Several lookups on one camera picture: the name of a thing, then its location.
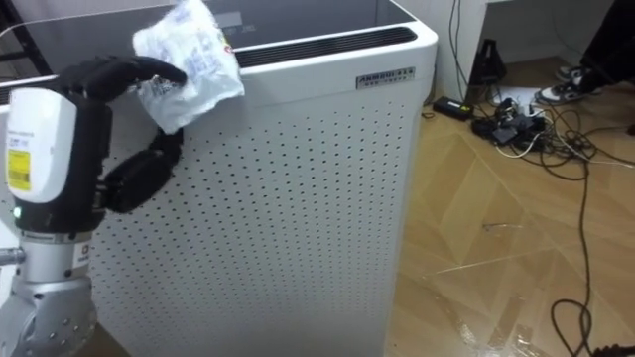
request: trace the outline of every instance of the white sneaker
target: white sneaker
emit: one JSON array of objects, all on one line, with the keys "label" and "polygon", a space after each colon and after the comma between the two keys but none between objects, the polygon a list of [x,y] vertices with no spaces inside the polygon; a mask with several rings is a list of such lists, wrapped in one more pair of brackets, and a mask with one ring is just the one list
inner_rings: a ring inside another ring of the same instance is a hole
[{"label": "white sneaker", "polygon": [[540,104],[562,105],[581,100],[590,93],[579,91],[578,84],[579,80],[577,83],[571,81],[542,89],[536,93],[536,101]]}]

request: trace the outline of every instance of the perforated panel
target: perforated panel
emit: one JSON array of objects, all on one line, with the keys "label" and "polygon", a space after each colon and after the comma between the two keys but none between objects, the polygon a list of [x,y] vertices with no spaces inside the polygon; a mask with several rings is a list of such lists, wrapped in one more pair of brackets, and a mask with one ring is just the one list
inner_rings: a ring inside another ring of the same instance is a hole
[{"label": "perforated panel", "polygon": [[[101,323],[134,357],[381,356],[421,86],[187,127],[168,186],[95,234]],[[137,110],[116,105],[108,168],[153,136]]]}]

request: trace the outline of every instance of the black top grille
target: black top grille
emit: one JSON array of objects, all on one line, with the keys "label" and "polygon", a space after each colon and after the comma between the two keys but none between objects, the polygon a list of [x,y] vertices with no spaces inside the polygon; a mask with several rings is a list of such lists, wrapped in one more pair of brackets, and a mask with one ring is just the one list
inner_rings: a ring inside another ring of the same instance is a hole
[{"label": "black top grille", "polygon": [[413,41],[417,35],[405,27],[378,30],[364,34],[282,45],[274,48],[237,52],[241,68],[278,63],[287,60],[302,60],[318,56],[372,49]]}]

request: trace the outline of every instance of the shoe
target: shoe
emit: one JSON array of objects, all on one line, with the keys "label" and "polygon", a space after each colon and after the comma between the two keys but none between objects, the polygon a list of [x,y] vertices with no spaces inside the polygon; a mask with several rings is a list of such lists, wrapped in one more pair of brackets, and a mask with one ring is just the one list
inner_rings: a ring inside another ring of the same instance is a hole
[{"label": "shoe", "polygon": [[[556,71],[556,78],[563,82],[577,82],[579,83],[582,80],[582,77],[589,73],[590,69],[584,66],[562,66],[558,68]],[[599,95],[602,94],[602,88],[597,88],[590,92],[589,94]]]},{"label": "shoe", "polygon": [[581,100],[590,94],[581,92],[577,83],[571,81],[538,91],[536,101],[540,104],[562,105]]},{"label": "shoe", "polygon": [[570,82],[587,74],[590,69],[579,66],[562,66],[556,71],[556,78],[561,82]]}]

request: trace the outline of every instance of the plastic bag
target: plastic bag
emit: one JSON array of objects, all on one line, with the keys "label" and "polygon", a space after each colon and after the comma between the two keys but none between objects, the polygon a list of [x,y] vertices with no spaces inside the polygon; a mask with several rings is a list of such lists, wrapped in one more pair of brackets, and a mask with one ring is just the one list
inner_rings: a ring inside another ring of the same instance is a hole
[{"label": "plastic bag", "polygon": [[141,102],[168,134],[219,101],[245,93],[233,49],[200,0],[182,1],[157,24],[137,32],[133,46],[137,55],[170,63],[188,75],[183,87],[160,78],[139,85]]}]

